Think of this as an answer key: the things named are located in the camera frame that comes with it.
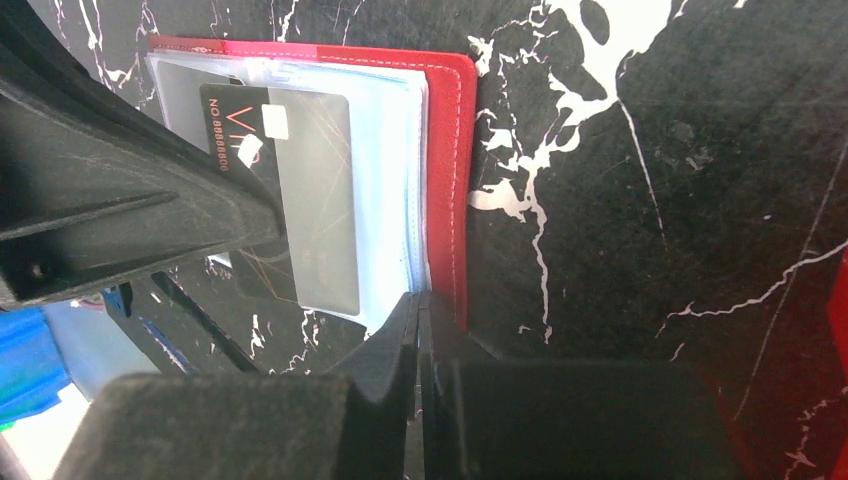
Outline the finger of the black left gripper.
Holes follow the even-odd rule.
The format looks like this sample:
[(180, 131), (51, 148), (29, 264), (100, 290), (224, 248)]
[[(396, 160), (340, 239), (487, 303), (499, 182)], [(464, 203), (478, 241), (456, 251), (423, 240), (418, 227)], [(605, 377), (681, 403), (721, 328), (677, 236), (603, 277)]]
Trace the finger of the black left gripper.
[(28, 72), (1, 78), (1, 306), (67, 299), (281, 235), (267, 198), (108, 127)]
[(28, 2), (1, 3), (1, 45), (49, 86), (88, 109), (97, 119), (140, 142), (143, 148), (193, 173), (211, 175), (215, 171), (211, 155), (181, 139), (93, 79)]

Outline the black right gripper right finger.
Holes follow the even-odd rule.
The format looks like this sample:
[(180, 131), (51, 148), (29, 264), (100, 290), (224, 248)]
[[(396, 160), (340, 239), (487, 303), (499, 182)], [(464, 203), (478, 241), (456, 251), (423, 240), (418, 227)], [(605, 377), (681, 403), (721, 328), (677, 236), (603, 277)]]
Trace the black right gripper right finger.
[(429, 479), (745, 479), (708, 378), (685, 365), (495, 359), (418, 297)]

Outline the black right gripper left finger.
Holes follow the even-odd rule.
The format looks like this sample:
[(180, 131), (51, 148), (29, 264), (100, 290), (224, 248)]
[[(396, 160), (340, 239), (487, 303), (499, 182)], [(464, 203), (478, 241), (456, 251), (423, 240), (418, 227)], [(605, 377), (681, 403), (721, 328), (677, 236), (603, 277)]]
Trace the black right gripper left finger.
[(59, 479), (399, 479), (421, 298), (329, 371), (135, 374), (93, 401)]

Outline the red card holder wallet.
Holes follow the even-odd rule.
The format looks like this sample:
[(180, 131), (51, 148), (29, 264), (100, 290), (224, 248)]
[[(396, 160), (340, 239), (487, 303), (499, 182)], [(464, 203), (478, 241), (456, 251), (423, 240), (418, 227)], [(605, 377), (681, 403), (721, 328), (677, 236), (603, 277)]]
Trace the red card holder wallet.
[(406, 293), (467, 310), (466, 199), (477, 75), (460, 54), (155, 36), (147, 58), (166, 126), (222, 175), (250, 170), (209, 142), (206, 83), (335, 94), (349, 105), (360, 312), (380, 329)]

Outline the red plastic tray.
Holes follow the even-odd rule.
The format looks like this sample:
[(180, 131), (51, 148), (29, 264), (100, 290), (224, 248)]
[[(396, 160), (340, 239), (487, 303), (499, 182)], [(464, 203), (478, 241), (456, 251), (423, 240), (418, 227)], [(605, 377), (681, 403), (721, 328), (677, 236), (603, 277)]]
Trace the red plastic tray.
[(847, 378), (847, 253), (839, 269), (827, 304), (827, 316), (844, 378)]

